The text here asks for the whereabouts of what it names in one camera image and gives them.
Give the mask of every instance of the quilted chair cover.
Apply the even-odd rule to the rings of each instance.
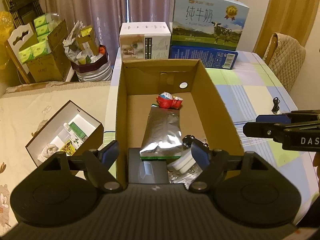
[[[290,92],[306,57],[306,50],[296,39],[281,33],[274,33],[271,36],[263,60],[266,59],[269,53],[273,36],[277,36],[278,46],[270,60],[269,68],[273,71],[284,88]]]

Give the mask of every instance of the cartoon print tablecloth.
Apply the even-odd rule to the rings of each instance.
[[[297,110],[282,84],[255,53],[238,51],[232,70],[209,69],[213,83],[217,87],[241,138],[244,150],[255,151],[300,191],[302,204],[296,222],[306,213],[312,200],[318,195],[318,182],[312,166],[314,153],[285,151],[280,143],[266,138],[248,138],[242,132],[246,122],[254,121],[259,114],[272,114],[272,99],[280,99],[279,113]],[[118,51],[109,92],[105,121],[104,145],[115,138],[116,101],[121,70]],[[115,175],[116,166],[110,171]]]

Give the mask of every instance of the red and white toy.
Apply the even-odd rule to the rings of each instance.
[[[161,108],[174,108],[179,109],[181,107],[182,98],[173,97],[170,93],[163,92],[157,97],[157,102]]]

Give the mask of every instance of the wall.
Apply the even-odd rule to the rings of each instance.
[[[237,50],[252,52],[265,17],[269,0],[239,0],[249,6],[249,13],[244,25]]]
[[[3,1],[0,2],[0,11],[6,10]],[[0,97],[4,94],[7,87],[20,85],[17,68],[10,60],[4,70],[0,70]]]
[[[290,96],[300,110],[320,109],[320,6],[310,36],[305,45],[307,51],[299,76]]]

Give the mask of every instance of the open white box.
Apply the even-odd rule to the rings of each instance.
[[[42,164],[37,158],[47,144],[54,143],[59,149],[64,146],[63,141],[57,135],[64,129],[64,123],[70,124],[71,122],[74,122],[88,137],[74,155],[81,155],[86,150],[98,149],[101,146],[103,143],[102,123],[70,100],[26,145],[28,153],[37,166]]]

